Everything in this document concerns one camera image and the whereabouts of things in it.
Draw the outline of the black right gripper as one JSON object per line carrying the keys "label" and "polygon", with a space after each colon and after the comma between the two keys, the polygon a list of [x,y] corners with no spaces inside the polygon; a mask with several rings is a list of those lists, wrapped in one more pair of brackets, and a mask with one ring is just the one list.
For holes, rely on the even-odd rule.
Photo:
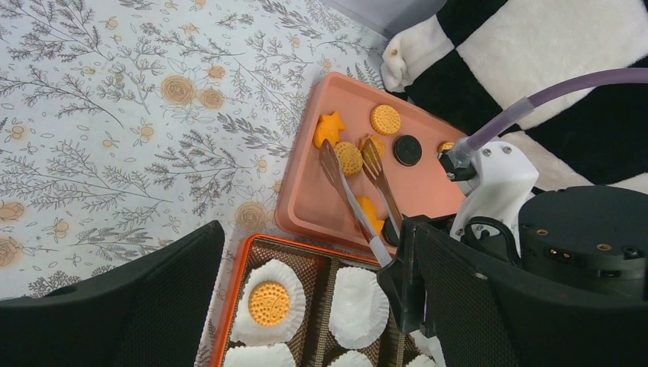
{"label": "black right gripper", "polygon": [[[453,221],[451,216],[405,219],[395,259],[377,274],[403,333],[420,331],[439,339],[426,322],[426,289],[412,230],[423,223],[451,237],[448,225]],[[647,304],[645,193],[607,186],[549,191],[522,205],[518,223],[512,231],[479,216],[454,240],[559,284]]]}

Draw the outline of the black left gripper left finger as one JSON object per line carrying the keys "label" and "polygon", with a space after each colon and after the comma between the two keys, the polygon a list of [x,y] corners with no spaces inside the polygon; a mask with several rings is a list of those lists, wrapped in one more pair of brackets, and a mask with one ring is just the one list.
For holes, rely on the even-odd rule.
{"label": "black left gripper left finger", "polygon": [[191,366],[225,233],[172,244],[43,297],[1,303],[3,366]]}

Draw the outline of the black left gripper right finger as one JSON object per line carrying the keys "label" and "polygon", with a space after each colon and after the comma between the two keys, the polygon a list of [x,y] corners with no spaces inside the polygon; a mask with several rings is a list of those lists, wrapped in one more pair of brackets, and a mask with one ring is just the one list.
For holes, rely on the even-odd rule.
{"label": "black left gripper right finger", "polygon": [[428,224],[412,245],[448,366],[645,366],[647,304],[559,284]]}

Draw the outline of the metal tongs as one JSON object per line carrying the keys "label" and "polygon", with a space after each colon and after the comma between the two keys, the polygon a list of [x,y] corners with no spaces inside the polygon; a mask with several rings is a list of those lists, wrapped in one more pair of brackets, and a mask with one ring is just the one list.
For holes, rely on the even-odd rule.
{"label": "metal tongs", "polygon": [[364,239],[369,244],[370,250],[377,259],[378,264],[382,268],[387,267],[393,261],[393,258],[388,252],[381,237],[374,230],[373,225],[362,210],[359,202],[356,200],[355,195],[342,172],[342,167],[339,163],[337,154],[328,139],[323,141],[321,148],[319,149],[318,158],[323,173],[348,207],[353,219],[361,231],[361,234],[364,236]]}

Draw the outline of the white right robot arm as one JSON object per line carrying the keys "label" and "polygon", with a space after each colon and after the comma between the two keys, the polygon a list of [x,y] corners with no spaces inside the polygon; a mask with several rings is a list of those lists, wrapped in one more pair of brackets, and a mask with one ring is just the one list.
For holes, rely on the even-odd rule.
{"label": "white right robot arm", "polygon": [[407,217],[378,273],[415,366],[645,366],[647,196],[608,186],[533,195],[538,173],[491,142],[454,215]]}

